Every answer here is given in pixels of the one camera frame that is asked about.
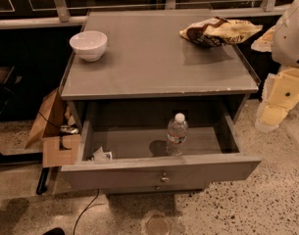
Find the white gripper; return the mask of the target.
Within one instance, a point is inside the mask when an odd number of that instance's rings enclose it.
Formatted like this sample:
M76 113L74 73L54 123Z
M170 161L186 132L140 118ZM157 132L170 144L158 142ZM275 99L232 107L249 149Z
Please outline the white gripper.
M275 26L252 43L251 49L272 51L276 62L293 67L278 74L270 73L265 80L255 126L262 132L270 132L277 129L299 103L299 0L292 2Z

